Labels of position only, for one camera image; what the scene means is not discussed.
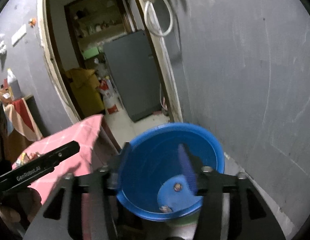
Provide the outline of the person's left hand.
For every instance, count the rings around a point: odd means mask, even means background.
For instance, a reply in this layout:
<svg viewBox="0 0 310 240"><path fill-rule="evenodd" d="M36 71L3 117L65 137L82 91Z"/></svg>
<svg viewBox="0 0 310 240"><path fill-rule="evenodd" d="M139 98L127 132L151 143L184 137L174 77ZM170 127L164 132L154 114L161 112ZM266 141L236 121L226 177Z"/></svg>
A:
<svg viewBox="0 0 310 240"><path fill-rule="evenodd" d="M26 215L28 221L31 222L41 207L39 192L27 187L0 204L0 217L12 229L16 223L21 221L22 214Z"/></svg>

